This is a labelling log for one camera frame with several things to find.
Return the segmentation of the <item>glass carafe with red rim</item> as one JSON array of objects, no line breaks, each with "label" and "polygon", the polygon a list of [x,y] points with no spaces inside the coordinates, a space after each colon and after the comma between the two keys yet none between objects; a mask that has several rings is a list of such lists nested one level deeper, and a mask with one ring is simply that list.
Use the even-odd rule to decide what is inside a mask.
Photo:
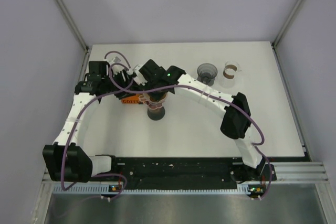
[{"label": "glass carafe with red rim", "polygon": [[162,103],[149,104],[147,109],[147,115],[151,120],[158,121],[164,118],[165,108]]}]

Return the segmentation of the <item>orange coffee filter box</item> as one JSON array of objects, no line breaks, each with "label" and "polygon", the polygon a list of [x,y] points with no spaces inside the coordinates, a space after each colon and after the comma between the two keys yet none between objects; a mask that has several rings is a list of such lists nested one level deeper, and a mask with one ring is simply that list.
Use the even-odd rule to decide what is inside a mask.
[{"label": "orange coffee filter box", "polygon": [[123,97],[120,101],[122,104],[143,104],[140,101],[139,94],[128,94],[126,97]]}]

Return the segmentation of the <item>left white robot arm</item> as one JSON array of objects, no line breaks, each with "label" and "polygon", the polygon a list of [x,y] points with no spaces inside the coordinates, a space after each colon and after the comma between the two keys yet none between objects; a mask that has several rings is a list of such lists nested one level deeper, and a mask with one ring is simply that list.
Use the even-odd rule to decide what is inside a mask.
[{"label": "left white robot arm", "polygon": [[119,65],[119,58],[110,61],[89,62],[84,79],[75,86],[71,110],[61,132],[51,145],[45,145],[43,158],[51,180],[57,182],[86,183],[93,177],[114,180],[119,174],[115,156],[88,155],[83,150],[91,118],[103,97],[121,95],[109,78],[113,73],[119,86],[128,88],[130,65]]}]

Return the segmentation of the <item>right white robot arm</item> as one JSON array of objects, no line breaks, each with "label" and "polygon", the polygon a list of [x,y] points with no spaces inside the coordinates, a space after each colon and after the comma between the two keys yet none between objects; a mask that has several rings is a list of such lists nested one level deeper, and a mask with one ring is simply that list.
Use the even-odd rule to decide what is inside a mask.
[{"label": "right white robot arm", "polygon": [[252,180],[264,174],[261,157],[251,140],[251,113],[242,93],[225,94],[193,78],[185,70],[170,66],[164,69],[153,60],[133,69],[134,80],[142,91],[141,102],[148,106],[149,117],[159,120],[165,115],[163,103],[168,93],[193,100],[213,111],[222,119],[220,131],[235,141],[245,166],[245,174]]}]

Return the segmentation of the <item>single brown paper filter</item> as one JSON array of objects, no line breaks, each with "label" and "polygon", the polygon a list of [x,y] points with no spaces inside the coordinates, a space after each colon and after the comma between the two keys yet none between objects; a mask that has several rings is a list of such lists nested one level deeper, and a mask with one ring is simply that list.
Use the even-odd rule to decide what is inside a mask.
[{"label": "single brown paper filter", "polygon": [[155,92],[147,93],[147,95],[151,102],[162,103],[162,101],[166,99],[167,93],[155,91]]}]

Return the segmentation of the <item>glass cup with brown band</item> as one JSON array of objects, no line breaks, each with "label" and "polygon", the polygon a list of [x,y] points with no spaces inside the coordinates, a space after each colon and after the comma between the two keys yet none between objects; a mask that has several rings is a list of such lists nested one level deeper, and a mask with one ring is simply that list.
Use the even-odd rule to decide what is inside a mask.
[{"label": "glass cup with brown band", "polygon": [[224,65],[223,76],[228,80],[233,80],[242,71],[241,66],[236,61],[228,61]]}]

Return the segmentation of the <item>clear glass dripper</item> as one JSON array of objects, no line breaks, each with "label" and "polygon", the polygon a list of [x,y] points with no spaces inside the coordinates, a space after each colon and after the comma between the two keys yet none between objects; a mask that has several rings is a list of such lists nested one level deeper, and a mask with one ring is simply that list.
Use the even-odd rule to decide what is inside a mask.
[{"label": "clear glass dripper", "polygon": [[160,109],[164,108],[163,103],[167,98],[167,93],[160,93],[161,97],[154,98],[151,93],[143,93],[139,95],[139,101],[145,104],[148,107],[150,112],[157,112]]}]

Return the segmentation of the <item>grey smoked plastic dripper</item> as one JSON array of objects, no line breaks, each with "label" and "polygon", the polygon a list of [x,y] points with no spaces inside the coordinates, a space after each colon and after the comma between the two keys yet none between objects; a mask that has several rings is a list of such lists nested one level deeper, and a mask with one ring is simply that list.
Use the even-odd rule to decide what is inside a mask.
[{"label": "grey smoked plastic dripper", "polygon": [[197,80],[210,87],[214,84],[217,74],[217,68],[211,63],[203,63],[197,68]]}]

